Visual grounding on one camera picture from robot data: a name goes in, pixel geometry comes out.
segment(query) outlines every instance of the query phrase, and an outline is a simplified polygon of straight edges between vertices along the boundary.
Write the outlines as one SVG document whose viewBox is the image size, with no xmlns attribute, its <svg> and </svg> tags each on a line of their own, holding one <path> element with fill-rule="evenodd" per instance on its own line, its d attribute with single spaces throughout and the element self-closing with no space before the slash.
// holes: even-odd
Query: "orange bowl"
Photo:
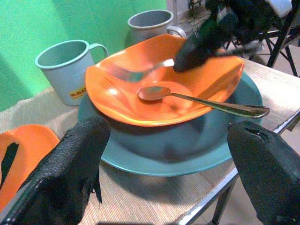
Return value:
<svg viewBox="0 0 300 225">
<path fill-rule="evenodd" d="M 14 198 L 19 187 L 38 163 L 59 141 L 52 130 L 39 124 L 19 126 L 0 134 L 0 162 L 3 160 L 10 144 L 16 143 L 19 145 L 10 170 L 0 189 L 0 212 Z"/>
<path fill-rule="evenodd" d="M 107 72 L 113 63 L 132 71 L 143 71 L 166 59 L 174 59 L 185 39 L 163 34 L 133 45 L 86 72 L 87 93 L 105 115 L 114 120 L 142 127 L 185 122 L 212 108 L 174 96 L 147 102 L 137 92 L 148 86 L 165 86 L 184 95 L 224 102 L 240 81 L 243 61 L 237 57 L 209 59 L 201 67 L 176 73 L 172 67 L 159 68 L 138 82 L 126 82 Z"/>
</svg>

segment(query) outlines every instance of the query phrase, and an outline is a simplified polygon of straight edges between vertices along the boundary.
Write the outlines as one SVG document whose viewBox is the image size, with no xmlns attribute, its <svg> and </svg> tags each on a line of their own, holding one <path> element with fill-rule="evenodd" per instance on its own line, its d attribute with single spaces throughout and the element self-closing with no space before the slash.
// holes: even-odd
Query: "mug handle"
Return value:
<svg viewBox="0 0 300 225">
<path fill-rule="evenodd" d="M 175 27 L 175 26 L 169 26 L 169 27 L 167 27 L 167 32 L 170 33 L 170 31 L 178 33 L 179 36 L 182 37 L 182 38 L 187 38 L 187 35 L 184 32 L 184 30 L 181 29 L 181 28 L 179 28 L 179 27 Z"/>
<path fill-rule="evenodd" d="M 98 43 L 94 43 L 90 45 L 90 49 L 96 48 L 96 47 L 101 47 L 104 51 L 105 57 L 108 56 L 108 50 L 104 45 L 98 44 Z"/>
</svg>

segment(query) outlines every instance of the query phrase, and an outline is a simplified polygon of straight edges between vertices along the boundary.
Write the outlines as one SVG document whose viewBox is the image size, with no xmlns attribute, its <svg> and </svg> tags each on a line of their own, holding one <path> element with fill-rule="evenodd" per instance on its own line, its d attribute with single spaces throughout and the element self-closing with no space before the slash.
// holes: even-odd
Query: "spoon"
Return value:
<svg viewBox="0 0 300 225">
<path fill-rule="evenodd" d="M 238 116 L 260 118 L 269 114 L 270 109 L 265 106 L 256 105 L 237 105 L 231 103 L 213 102 L 182 94 L 172 93 L 169 88 L 153 86 L 142 88 L 137 93 L 138 97 L 146 101 L 155 101 L 166 96 L 176 96 L 193 102 L 198 102 L 212 108 L 231 113 Z"/>
</svg>

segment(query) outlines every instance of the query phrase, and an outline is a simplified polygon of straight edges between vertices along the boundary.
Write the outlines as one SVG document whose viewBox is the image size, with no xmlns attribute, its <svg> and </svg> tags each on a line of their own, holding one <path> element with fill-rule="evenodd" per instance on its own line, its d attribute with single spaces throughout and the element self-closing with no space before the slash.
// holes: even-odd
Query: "yellow label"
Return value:
<svg viewBox="0 0 300 225">
<path fill-rule="evenodd" d="M 86 91 L 86 88 L 84 86 L 84 87 L 81 87 L 77 90 L 70 92 L 69 95 L 72 97 L 72 99 L 77 99 L 77 98 L 82 97 L 84 95 L 85 91 Z"/>
</svg>

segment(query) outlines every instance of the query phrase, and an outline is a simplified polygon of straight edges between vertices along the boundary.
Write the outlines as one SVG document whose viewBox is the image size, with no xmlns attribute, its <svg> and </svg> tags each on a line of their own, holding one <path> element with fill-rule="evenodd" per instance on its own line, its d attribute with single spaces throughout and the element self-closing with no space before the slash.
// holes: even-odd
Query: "gray mug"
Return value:
<svg viewBox="0 0 300 225">
<path fill-rule="evenodd" d="M 164 33 L 176 33 L 186 38 L 183 29 L 170 26 L 173 13 L 167 10 L 150 10 L 138 13 L 128 19 L 134 44 Z"/>
<path fill-rule="evenodd" d="M 43 50 L 35 59 L 62 102 L 79 105 L 85 89 L 87 67 L 95 64 L 91 49 L 101 47 L 108 56 L 108 50 L 101 44 L 89 44 L 84 40 L 70 40 Z"/>
</svg>

